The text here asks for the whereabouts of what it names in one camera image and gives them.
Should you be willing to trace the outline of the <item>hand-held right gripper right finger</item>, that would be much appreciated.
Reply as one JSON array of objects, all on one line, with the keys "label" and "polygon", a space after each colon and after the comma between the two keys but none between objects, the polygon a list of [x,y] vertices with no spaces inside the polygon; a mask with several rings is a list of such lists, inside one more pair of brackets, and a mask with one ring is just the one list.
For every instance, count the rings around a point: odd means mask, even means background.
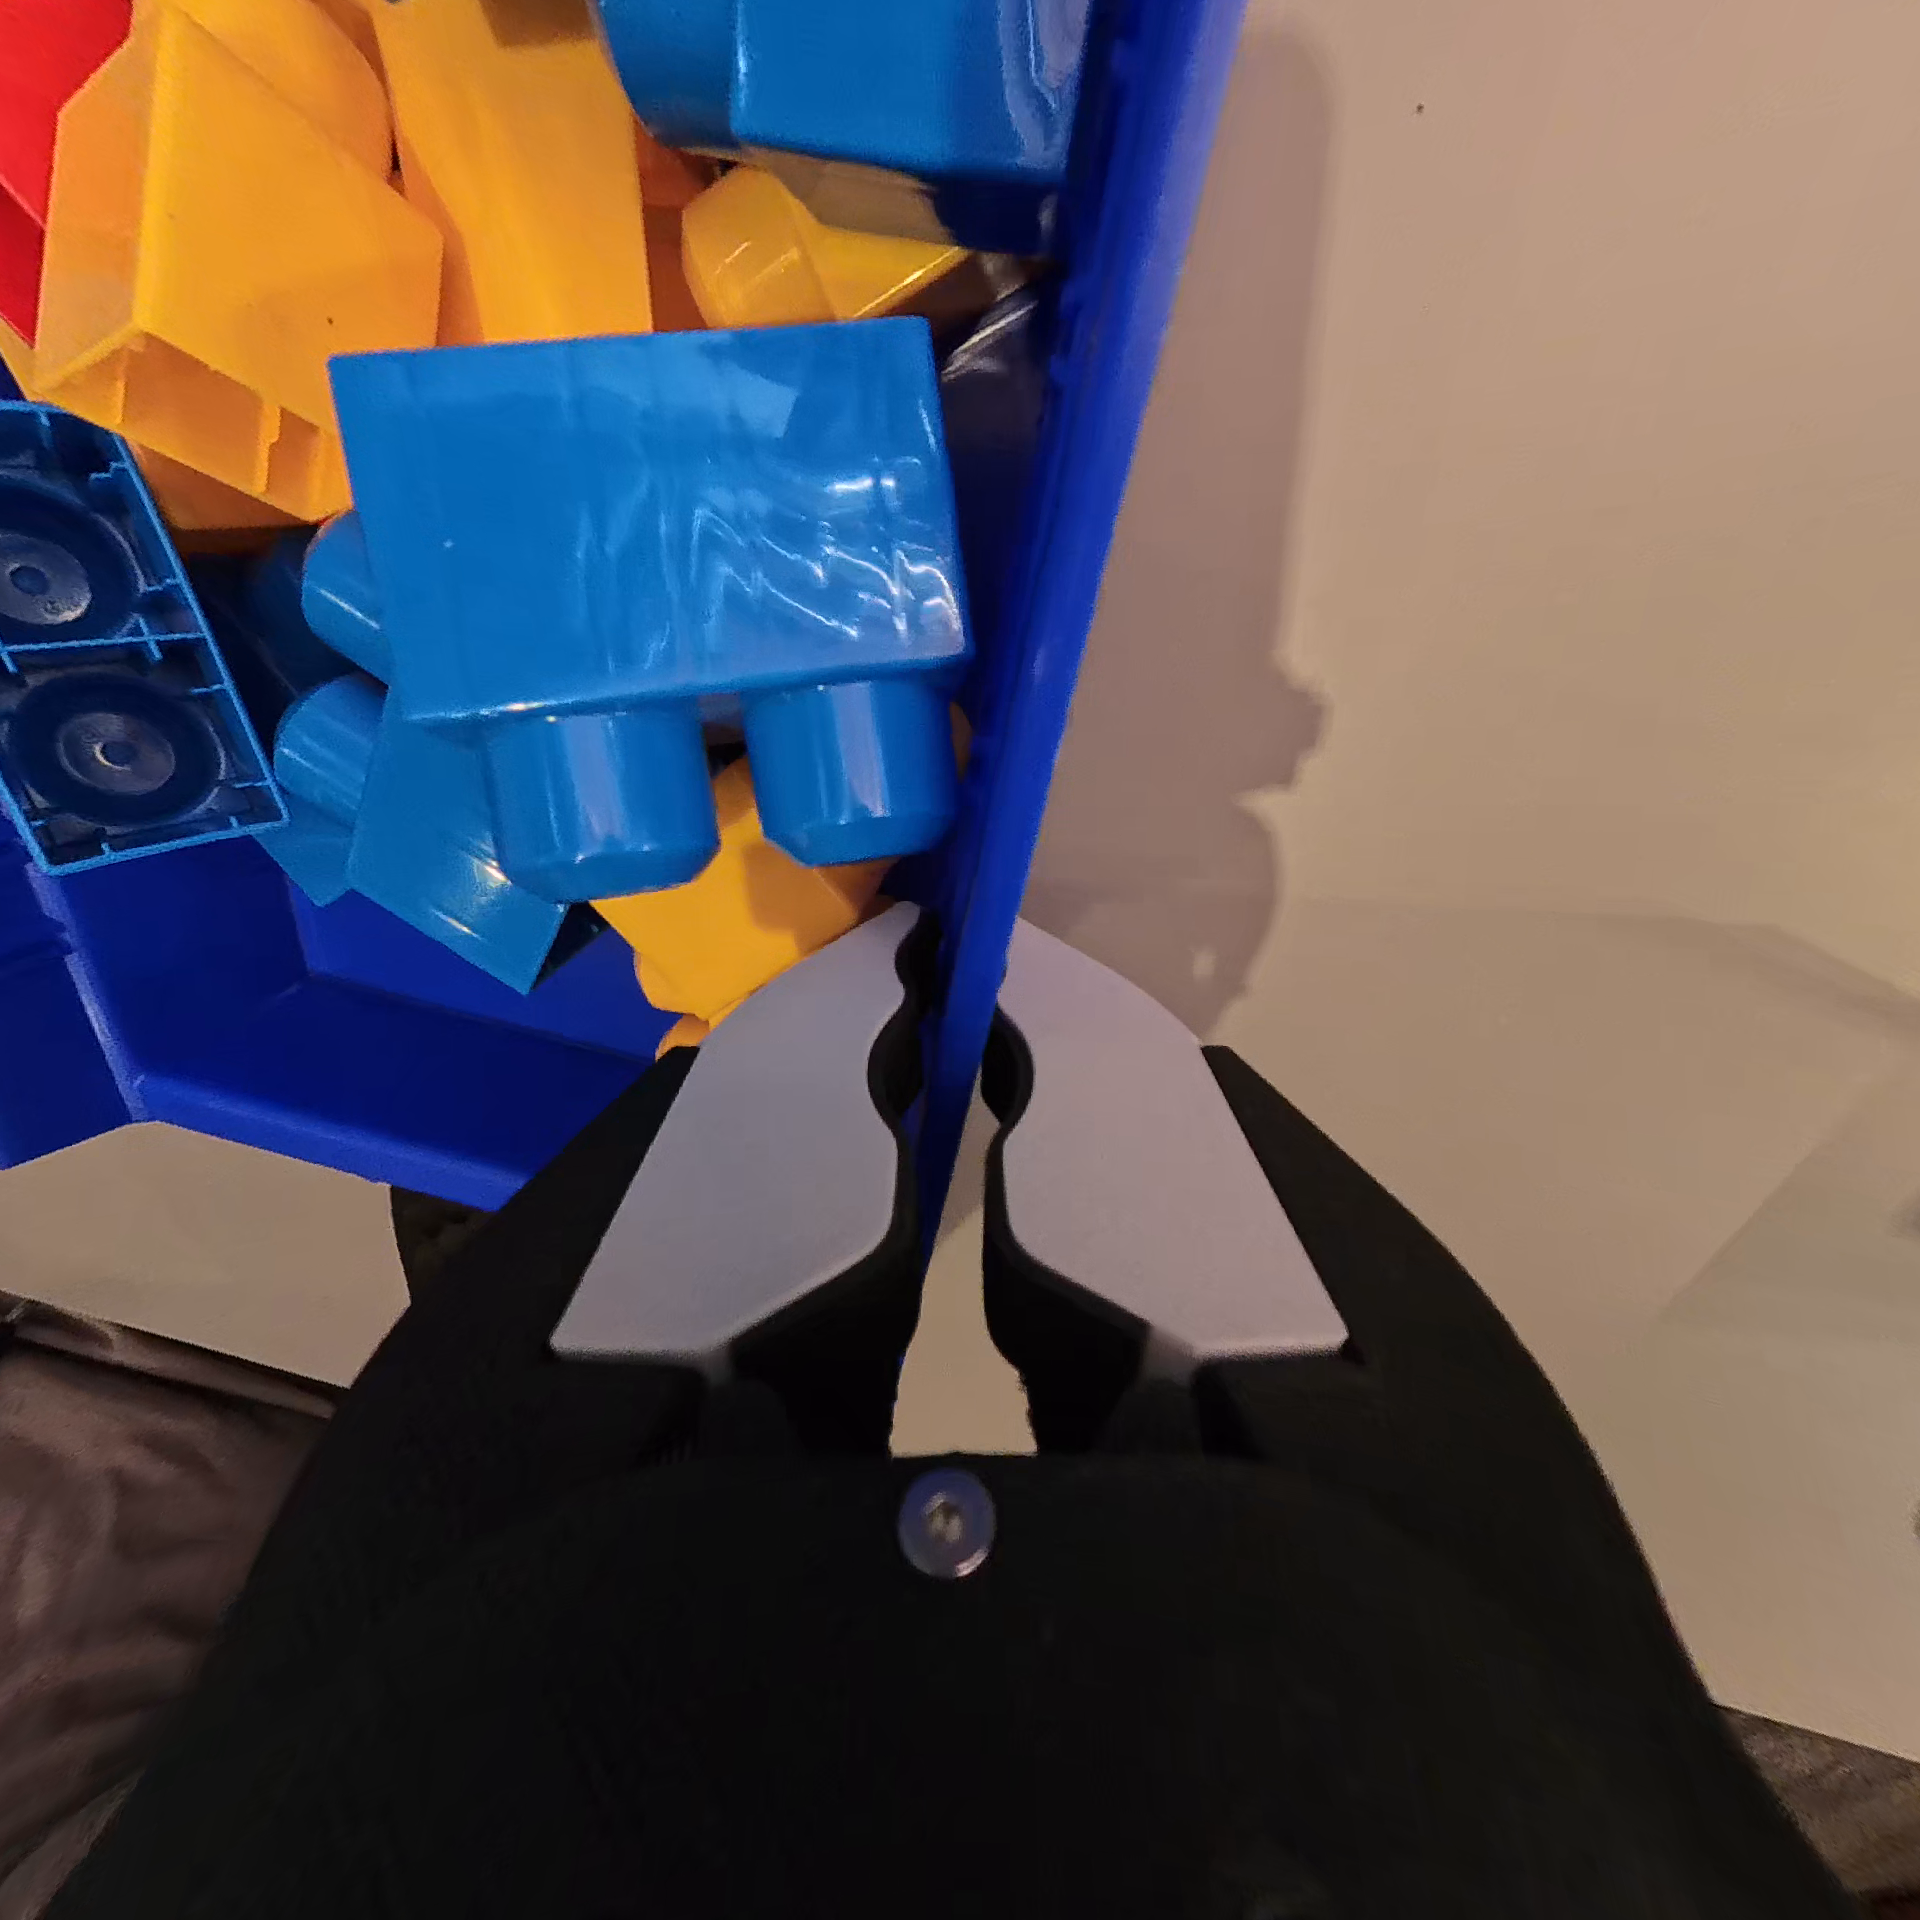
[{"label": "hand-held right gripper right finger", "polygon": [[1349,1345],[1198,1035],[1028,920],[981,1099],[982,1308],[1040,1452],[1091,1452],[1140,1388]]}]

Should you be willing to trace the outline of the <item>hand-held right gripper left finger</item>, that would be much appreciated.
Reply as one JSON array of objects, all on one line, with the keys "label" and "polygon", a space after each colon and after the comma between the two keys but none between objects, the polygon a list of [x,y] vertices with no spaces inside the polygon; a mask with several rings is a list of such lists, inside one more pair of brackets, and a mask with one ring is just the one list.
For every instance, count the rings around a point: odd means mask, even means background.
[{"label": "hand-held right gripper left finger", "polygon": [[820,1454],[890,1446],[922,1299],[922,1008],[936,917],[899,902],[749,998],[696,1048],[621,1183],[586,1173],[547,1370],[654,1377],[676,1425],[767,1394]]}]

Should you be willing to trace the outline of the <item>blue plastic bin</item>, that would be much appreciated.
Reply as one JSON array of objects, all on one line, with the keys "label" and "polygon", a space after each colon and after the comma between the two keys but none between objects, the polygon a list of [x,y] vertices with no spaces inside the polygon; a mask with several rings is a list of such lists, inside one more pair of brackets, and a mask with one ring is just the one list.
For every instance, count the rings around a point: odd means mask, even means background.
[{"label": "blue plastic bin", "polygon": [[[946,838],[895,896],[941,929],[933,1141],[989,1040],[1069,706],[1203,189],[1242,3],[1095,3],[1092,131],[1060,243],[968,280],[968,720]],[[253,839],[43,875],[4,823],[4,1168],[138,1124],[503,1206],[652,1061],[662,1021],[604,928],[526,994],[372,903],[315,903]]]}]

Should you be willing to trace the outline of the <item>pile of colourful building blocks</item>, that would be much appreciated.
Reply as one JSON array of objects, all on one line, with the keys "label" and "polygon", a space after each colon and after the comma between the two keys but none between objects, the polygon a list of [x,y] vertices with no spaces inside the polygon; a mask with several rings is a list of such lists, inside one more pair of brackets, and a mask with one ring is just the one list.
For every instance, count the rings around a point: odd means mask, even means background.
[{"label": "pile of colourful building blocks", "polygon": [[1095,3],[4,3],[4,823],[253,842],[658,1051],[888,907],[977,624],[945,322]]}]

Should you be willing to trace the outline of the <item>person's dark trousers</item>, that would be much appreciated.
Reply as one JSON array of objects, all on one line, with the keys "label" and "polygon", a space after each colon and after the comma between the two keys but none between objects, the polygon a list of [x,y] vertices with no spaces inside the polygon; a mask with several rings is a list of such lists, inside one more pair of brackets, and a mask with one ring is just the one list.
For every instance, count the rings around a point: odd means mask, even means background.
[{"label": "person's dark trousers", "polygon": [[340,1397],[4,1296],[6,1917],[45,1916],[112,1821]]}]

